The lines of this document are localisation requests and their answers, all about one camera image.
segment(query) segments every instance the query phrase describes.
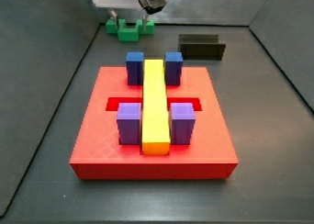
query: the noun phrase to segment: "blue block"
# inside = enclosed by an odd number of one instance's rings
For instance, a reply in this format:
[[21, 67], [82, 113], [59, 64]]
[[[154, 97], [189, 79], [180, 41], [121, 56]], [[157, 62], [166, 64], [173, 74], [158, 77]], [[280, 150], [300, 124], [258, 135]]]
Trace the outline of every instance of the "blue block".
[[144, 52], [127, 53], [127, 84], [144, 85]]
[[166, 52], [165, 55], [166, 85], [181, 85], [184, 57], [181, 52]]
[[196, 125], [192, 103], [172, 104], [172, 145], [189, 145]]
[[121, 145], [141, 145], [142, 142], [142, 104], [121, 103], [117, 124]]

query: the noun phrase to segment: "red platform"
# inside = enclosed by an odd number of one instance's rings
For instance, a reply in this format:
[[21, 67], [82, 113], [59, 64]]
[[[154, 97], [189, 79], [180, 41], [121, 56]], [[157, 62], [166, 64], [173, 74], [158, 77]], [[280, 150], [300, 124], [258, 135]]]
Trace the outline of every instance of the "red platform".
[[205, 67], [184, 68], [182, 85], [168, 87], [169, 102], [193, 102], [197, 122], [189, 146], [170, 155], [142, 155], [119, 145], [117, 101], [142, 101], [142, 87], [127, 86], [127, 68], [103, 67], [86, 111], [70, 164], [82, 179], [221, 179], [238, 164], [232, 137]]

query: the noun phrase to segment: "block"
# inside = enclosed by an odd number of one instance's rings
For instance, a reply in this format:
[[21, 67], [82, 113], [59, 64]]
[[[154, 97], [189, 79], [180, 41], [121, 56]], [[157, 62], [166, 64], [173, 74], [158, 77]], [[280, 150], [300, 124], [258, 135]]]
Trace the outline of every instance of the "block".
[[125, 67], [103, 67], [86, 109], [70, 165], [85, 180], [226, 179], [240, 163], [206, 67], [184, 67], [182, 84], [168, 88], [170, 99], [201, 99], [190, 146], [172, 146], [170, 155], [142, 155], [141, 146], [122, 146], [117, 111], [109, 99], [142, 97], [127, 85]]
[[138, 28], [129, 28], [127, 22], [125, 19], [119, 20], [119, 30], [118, 30], [118, 38], [121, 41], [140, 41], [140, 30]]
[[165, 79], [166, 85], [181, 85], [184, 57], [181, 52], [165, 54]]
[[196, 124], [192, 103], [172, 104], [172, 145], [189, 145]]
[[181, 34], [178, 43], [185, 60], [222, 60], [226, 44], [218, 35]]
[[142, 153], [170, 153], [168, 93], [164, 60], [146, 60], [144, 66]]
[[138, 26], [138, 30], [140, 30], [141, 35], [154, 35], [156, 34], [156, 21], [154, 20], [148, 21], [145, 30], [142, 29], [142, 20], [137, 21], [137, 26]]
[[113, 19], [109, 19], [106, 23], [106, 30], [109, 34], [118, 34], [118, 29], [115, 27], [115, 22]]
[[144, 52], [127, 53], [127, 84], [144, 85]]
[[117, 125], [122, 145], [141, 145], [142, 142], [142, 104], [119, 104]]

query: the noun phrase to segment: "yellow bar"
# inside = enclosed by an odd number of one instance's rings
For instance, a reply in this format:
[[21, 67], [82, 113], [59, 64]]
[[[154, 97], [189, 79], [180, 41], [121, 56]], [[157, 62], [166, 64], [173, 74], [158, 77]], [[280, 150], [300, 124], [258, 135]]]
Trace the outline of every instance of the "yellow bar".
[[172, 135], [164, 60], [146, 60], [144, 66], [142, 153], [170, 153]]

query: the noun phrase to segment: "green block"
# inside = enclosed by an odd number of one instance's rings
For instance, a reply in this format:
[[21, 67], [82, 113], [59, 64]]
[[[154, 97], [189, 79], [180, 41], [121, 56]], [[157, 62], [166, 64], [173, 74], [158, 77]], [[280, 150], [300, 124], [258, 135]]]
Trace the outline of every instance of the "green block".
[[111, 19], [106, 23], [106, 30], [107, 30], [109, 34], [117, 34], [118, 33], [118, 29], [115, 27], [115, 22]]
[[106, 23], [106, 29], [109, 34], [118, 34], [121, 41], [140, 41], [141, 35], [156, 34], [156, 21], [152, 20], [146, 23], [146, 29], [142, 29], [142, 20], [137, 21], [134, 28], [127, 27], [125, 19], [119, 19], [119, 29], [115, 28], [114, 20], [109, 20]]
[[140, 33], [142, 35], [154, 35], [156, 34], [156, 21], [152, 20], [146, 23], [146, 29], [142, 29], [142, 20], [137, 21], [137, 26], [140, 28]]
[[118, 31], [118, 38], [121, 41], [140, 41], [140, 30], [138, 27], [127, 28], [126, 20], [121, 21], [121, 28]]

